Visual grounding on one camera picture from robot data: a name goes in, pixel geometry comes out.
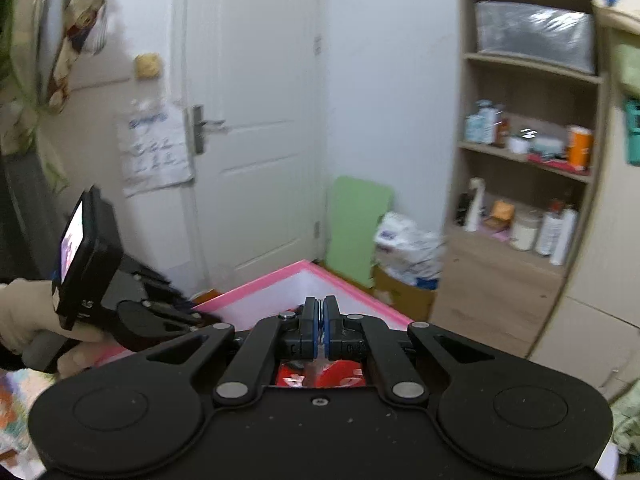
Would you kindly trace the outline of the white gloved left hand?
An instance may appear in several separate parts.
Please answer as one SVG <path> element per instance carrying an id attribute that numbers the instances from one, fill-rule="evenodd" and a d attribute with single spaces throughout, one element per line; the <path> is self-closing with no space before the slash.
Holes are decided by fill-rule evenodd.
<path id="1" fill-rule="evenodd" d="M 63 330 L 55 313 L 56 299 L 50 281 L 26 281 L 17 278 L 2 284 L 1 292 L 1 371 L 25 368 L 23 353 L 35 336 L 52 332 L 75 339 L 78 346 L 58 358 L 56 371 L 61 378 L 77 375 L 94 367 L 115 341 L 91 325 L 77 323 Z"/>

